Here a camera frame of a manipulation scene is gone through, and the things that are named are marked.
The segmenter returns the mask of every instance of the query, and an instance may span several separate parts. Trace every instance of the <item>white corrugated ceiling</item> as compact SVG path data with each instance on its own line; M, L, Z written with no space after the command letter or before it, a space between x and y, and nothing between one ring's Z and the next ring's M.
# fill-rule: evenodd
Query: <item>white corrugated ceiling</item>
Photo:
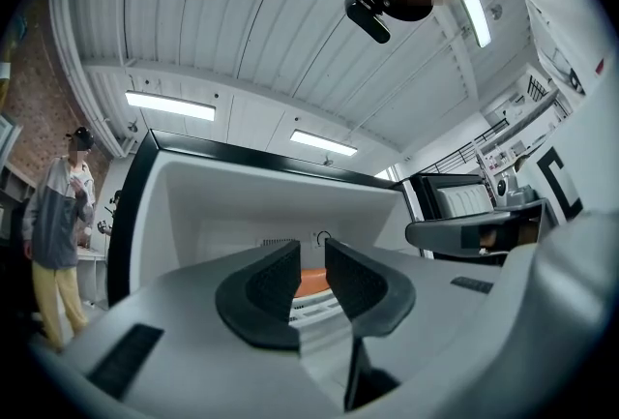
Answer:
M67 1L73 32L57 41L69 53L74 40L83 83L117 139L140 140L149 127L325 161L289 141L298 128L358 147L329 158L367 173L398 161L448 113L474 107L478 89L530 43L523 0L503 1L490 49L457 37L460 4L417 23L385 18L392 39L379 45L345 16L344 0ZM214 105L216 121L135 110L128 89Z

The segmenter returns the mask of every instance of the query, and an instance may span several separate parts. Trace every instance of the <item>hand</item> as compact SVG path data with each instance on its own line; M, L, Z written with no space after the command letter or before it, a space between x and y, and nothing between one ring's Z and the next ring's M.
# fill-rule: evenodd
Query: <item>hand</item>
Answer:
M23 254L27 259L32 260L32 242L30 240L23 241Z
M84 189L84 184L81 183L81 180L79 178L72 178L71 180L69 180L69 184L74 190L75 196L83 195L86 193L86 190Z

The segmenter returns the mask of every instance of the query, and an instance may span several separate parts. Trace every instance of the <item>yellow pants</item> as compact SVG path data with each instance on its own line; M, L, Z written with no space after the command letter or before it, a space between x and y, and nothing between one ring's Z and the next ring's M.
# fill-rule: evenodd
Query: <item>yellow pants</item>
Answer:
M81 309L81 300L79 300L77 270L75 268L46 269L33 261L32 281L47 337L56 350L61 350L63 341L56 286L58 286L74 335L77 335L88 324L88 319Z

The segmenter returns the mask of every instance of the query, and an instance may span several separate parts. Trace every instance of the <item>white table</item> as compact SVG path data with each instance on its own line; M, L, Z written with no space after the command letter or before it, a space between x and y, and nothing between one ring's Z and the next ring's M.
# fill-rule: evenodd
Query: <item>white table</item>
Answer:
M77 248L77 285L82 300L101 302L107 299L105 254Z

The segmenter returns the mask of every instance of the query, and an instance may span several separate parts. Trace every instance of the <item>gray and white jacket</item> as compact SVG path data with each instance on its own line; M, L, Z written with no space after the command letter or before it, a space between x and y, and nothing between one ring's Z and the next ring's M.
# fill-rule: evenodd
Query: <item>gray and white jacket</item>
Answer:
M47 269L77 265L74 235L77 218L91 225L94 216L95 185L88 165L71 173L68 157L55 158L28 202L23 217L24 240L32 240L32 259ZM75 197L70 178L84 184L86 194Z

